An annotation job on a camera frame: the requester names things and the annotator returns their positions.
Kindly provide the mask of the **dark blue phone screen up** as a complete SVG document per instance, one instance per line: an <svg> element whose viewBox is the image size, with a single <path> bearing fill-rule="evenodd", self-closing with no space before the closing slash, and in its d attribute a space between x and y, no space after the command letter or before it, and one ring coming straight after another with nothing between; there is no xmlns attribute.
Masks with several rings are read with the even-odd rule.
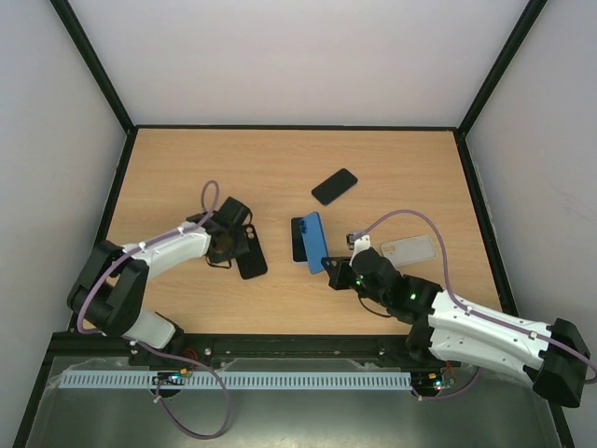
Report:
<svg viewBox="0 0 597 448"><path fill-rule="evenodd" d="M355 175L346 168L341 168L335 174L313 188L311 194L321 205L328 206L357 183L358 179Z"/></svg>

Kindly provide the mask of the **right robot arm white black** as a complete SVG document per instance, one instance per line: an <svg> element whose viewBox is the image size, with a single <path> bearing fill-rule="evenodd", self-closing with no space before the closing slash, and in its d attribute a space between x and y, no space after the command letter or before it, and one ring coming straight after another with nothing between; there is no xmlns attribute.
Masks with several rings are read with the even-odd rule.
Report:
<svg viewBox="0 0 597 448"><path fill-rule="evenodd" d="M549 402L579 406L590 351L575 324L520 319L452 296L437 283L400 273L373 248L322 264L331 288L351 289L411 326L406 346L413 363L470 364L504 374Z"/></svg>

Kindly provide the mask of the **blue phone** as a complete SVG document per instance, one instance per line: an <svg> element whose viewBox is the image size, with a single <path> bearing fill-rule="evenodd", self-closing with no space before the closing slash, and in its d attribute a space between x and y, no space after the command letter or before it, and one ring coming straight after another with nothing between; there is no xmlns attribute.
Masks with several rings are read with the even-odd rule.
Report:
<svg viewBox="0 0 597 448"><path fill-rule="evenodd" d="M309 272L311 274L322 272L325 269L322 260L328 257L328 249L320 214L312 212L303 217L300 220L299 229Z"/></svg>

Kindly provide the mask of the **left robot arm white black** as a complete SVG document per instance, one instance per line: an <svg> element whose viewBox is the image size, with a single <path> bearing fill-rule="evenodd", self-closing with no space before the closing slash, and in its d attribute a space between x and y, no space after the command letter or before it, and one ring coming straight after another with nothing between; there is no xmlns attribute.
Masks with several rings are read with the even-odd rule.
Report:
<svg viewBox="0 0 597 448"><path fill-rule="evenodd" d="M143 306L147 283L191 259L229 268L250 252L246 230L252 218L248 206L228 197L218 209L188 217L151 240L96 244L67 297L79 331L89 322L105 336L165 348L179 327Z"/></svg>

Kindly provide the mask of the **clear phone case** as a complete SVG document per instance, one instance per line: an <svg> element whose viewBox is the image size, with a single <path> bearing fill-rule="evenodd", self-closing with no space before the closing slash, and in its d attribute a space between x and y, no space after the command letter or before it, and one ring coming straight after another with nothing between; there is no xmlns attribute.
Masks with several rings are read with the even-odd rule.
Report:
<svg viewBox="0 0 597 448"><path fill-rule="evenodd" d="M382 243L381 252L395 267L425 262L437 257L435 244L429 235Z"/></svg>

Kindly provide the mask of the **black phone case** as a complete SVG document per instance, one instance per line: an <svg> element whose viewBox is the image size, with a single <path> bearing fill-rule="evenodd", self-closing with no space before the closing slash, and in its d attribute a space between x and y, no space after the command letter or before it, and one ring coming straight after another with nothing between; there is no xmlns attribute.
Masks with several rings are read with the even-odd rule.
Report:
<svg viewBox="0 0 597 448"><path fill-rule="evenodd" d="M248 251L237 258L237 266L241 278L250 280L265 275L268 272L268 265L255 227L252 224L247 224L243 226L243 231Z"/></svg>

